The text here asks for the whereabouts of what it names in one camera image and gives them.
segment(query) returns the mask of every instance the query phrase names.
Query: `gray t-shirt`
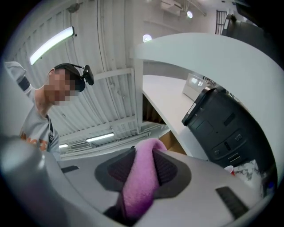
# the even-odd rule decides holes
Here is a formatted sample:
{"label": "gray t-shirt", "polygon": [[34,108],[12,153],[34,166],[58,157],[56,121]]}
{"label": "gray t-shirt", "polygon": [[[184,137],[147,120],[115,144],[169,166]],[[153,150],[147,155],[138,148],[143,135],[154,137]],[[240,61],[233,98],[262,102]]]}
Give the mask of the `gray t-shirt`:
{"label": "gray t-shirt", "polygon": [[38,112],[35,104],[35,88],[26,79],[26,70],[17,62],[6,62],[5,64],[13,75],[13,79],[16,80],[34,104],[21,129],[20,137],[37,146],[40,151],[53,153],[56,160],[60,160],[59,135],[53,127],[54,140],[48,145],[49,121],[47,118],[43,118]]}

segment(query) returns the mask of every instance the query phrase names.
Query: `man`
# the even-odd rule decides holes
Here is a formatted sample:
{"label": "man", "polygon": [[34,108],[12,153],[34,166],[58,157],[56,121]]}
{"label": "man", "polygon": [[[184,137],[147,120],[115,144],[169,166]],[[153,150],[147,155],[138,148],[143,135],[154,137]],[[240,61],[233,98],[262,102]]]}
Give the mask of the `man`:
{"label": "man", "polygon": [[59,136],[47,113],[53,105],[68,101],[69,96],[84,90],[85,82],[80,78],[80,73],[69,63],[57,65],[49,71],[45,84],[35,89],[25,76],[26,70],[19,63],[5,64],[13,79],[34,104],[24,122],[20,137],[37,146],[40,151],[53,153],[56,160],[60,160]]}

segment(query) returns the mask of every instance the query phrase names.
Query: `ceiling light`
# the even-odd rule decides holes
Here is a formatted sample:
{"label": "ceiling light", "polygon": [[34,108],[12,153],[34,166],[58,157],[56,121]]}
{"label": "ceiling light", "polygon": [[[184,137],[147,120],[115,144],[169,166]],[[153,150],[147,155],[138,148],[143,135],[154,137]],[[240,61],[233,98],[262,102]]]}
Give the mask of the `ceiling light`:
{"label": "ceiling light", "polygon": [[44,45],[42,45],[31,57],[30,62],[33,65],[45,52],[53,48],[56,44],[74,35],[74,28],[71,26],[53,36]]}
{"label": "ceiling light", "polygon": [[63,147],[68,147],[68,145],[67,145],[67,144],[61,144],[61,145],[59,145],[59,148],[63,148]]}
{"label": "ceiling light", "polygon": [[99,136],[99,137],[89,138],[89,139],[86,139],[86,141],[87,141],[87,142],[92,142],[92,141],[95,141],[95,140],[101,140],[101,139],[108,138],[108,137],[112,137],[112,136],[114,136],[114,133],[102,135],[102,136]]}
{"label": "ceiling light", "polygon": [[187,16],[188,16],[189,18],[192,18],[192,17],[193,17],[192,12],[191,12],[191,11],[187,11]]}
{"label": "ceiling light", "polygon": [[150,41],[151,39],[152,39],[152,37],[150,35],[148,35],[148,34],[143,36],[143,42]]}

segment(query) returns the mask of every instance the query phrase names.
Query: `white desk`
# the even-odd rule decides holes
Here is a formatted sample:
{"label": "white desk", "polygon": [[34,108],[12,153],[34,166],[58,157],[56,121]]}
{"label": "white desk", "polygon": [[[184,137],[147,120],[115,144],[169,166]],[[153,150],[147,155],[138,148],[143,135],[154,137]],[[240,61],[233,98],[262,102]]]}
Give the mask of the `white desk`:
{"label": "white desk", "polygon": [[188,156],[208,160],[203,148],[182,119],[193,105],[193,100],[182,93],[185,80],[144,75],[143,94],[168,125]]}

